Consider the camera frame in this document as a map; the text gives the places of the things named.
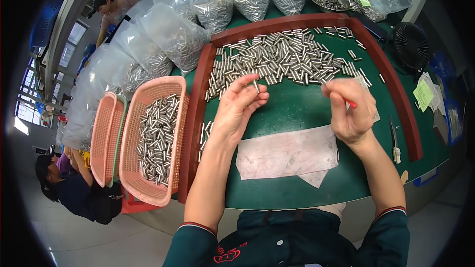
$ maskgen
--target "black bag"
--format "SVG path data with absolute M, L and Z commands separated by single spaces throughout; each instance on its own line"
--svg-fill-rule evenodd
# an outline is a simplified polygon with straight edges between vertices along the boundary
M 107 225 L 113 218 L 119 215 L 122 210 L 122 192 L 121 185 L 114 182 L 111 188 L 101 188 L 95 182 L 93 186 L 97 187 L 94 191 L 94 209 L 95 221 Z

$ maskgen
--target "pink plastic basket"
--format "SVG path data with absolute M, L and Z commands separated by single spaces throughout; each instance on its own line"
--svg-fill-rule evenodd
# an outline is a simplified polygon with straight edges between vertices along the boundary
M 124 105 L 116 95 L 105 92 L 95 116 L 90 156 L 92 174 L 101 187 L 109 186 L 119 175 L 114 171 L 114 159 L 123 111 Z
M 145 115 L 146 107 L 163 96 L 177 94 L 181 96 L 178 107 L 177 124 L 171 152 L 169 186 L 155 185 L 142 177 L 139 169 L 139 157 L 136 150 L 140 139 L 140 116 Z M 155 206 L 165 206 L 171 195 L 178 191 L 180 157 L 185 128 L 189 97 L 186 94 L 186 81 L 181 76 L 157 78 L 141 85 L 134 94 L 125 121 L 122 139 L 119 176 L 122 186 L 140 201 Z

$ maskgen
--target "dark green shirt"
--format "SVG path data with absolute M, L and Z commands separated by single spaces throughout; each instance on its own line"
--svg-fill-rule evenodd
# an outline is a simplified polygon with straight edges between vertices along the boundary
M 384 211 L 356 249 L 338 234 L 339 218 L 318 209 L 243 211 L 236 232 L 217 241 L 197 223 L 183 223 L 173 236 L 164 267 L 405 266 L 409 249 L 403 207 Z

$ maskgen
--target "green workbench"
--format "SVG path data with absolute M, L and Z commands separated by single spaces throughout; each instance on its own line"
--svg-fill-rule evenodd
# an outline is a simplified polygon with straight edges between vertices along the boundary
M 310 0 L 306 3 L 302 14 L 318 13 L 317 7 Z M 271 3 L 267 11 L 266 19 L 281 17 L 283 14 Z M 229 28 L 249 23 L 237 10 L 229 24 Z M 363 68 L 365 74 L 372 83 L 371 94 L 376 98 L 376 106 L 381 120 L 373 125 L 373 132 L 383 146 L 384 150 L 392 158 L 393 141 L 389 126 L 391 115 L 395 126 L 401 126 L 401 122 L 395 105 L 385 84 L 378 77 L 379 71 L 372 62 L 366 51 L 357 47 L 353 40 L 343 40 L 327 34 L 320 34 L 315 40 L 324 43 L 329 51 L 335 53 L 335 57 L 348 59 L 347 50 L 353 50 L 362 61 L 357 62 L 358 67 Z M 388 55 L 391 63 L 396 67 L 395 60 Z M 187 92 L 191 93 L 195 72 L 185 77 Z M 407 97 L 413 104 L 415 100 L 412 94 L 415 83 L 412 76 L 398 74 Z M 324 98 L 320 86 L 299 86 L 288 79 L 282 84 L 269 86 L 270 94 L 268 103 L 258 109 L 251 117 L 247 125 L 243 139 L 259 137 L 268 134 L 303 130 L 328 125 L 331 119 L 329 99 Z M 214 120 L 218 99 L 211 100 L 206 107 L 204 121 Z M 416 162 L 410 162 L 407 157 L 407 145 L 404 140 L 402 126 L 396 130 L 398 145 L 401 149 L 401 164 L 396 165 L 399 174 L 408 171 L 408 181 L 419 178 L 442 164 L 449 157 L 449 147 L 440 144 L 439 139 L 432 131 L 434 115 L 430 108 L 424 113 L 414 107 L 414 115 L 419 128 L 424 157 Z M 329 205 L 352 201 L 370 195 L 364 167 L 358 157 L 341 141 L 337 140 L 340 154 L 340 162 L 337 167 L 331 169 L 325 176 L 319 189 L 306 183 L 298 176 L 259 179 L 241 181 L 236 168 L 236 155 L 231 161 L 228 184 L 226 188 L 226 207 L 235 209 L 296 209 L 308 208 L 321 205 Z

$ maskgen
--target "red stool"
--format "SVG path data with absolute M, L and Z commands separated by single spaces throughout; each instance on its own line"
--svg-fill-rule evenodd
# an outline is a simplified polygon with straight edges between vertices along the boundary
M 127 192 L 127 190 L 122 185 L 120 187 L 123 195 L 121 213 L 136 213 L 162 208 L 160 206 L 151 205 L 143 201 L 135 201 L 134 197 L 129 192 Z

